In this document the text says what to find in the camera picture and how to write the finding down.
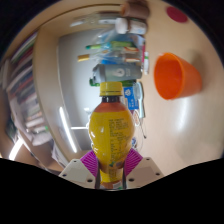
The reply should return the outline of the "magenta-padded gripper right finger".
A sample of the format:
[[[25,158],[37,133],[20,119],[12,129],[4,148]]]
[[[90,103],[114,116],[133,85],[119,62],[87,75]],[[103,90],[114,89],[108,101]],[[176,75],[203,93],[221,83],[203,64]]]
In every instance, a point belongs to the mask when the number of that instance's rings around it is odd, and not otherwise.
[[[123,167],[123,188],[134,189],[146,186],[164,175],[150,157],[142,157],[131,149]]]

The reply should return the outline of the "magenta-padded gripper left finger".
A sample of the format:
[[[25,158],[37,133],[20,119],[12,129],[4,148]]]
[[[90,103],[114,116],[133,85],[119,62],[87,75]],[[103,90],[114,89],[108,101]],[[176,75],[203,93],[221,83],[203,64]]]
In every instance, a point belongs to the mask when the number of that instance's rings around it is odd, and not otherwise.
[[[100,174],[96,155],[90,151],[80,159],[72,159],[59,176],[81,187],[98,189]]]

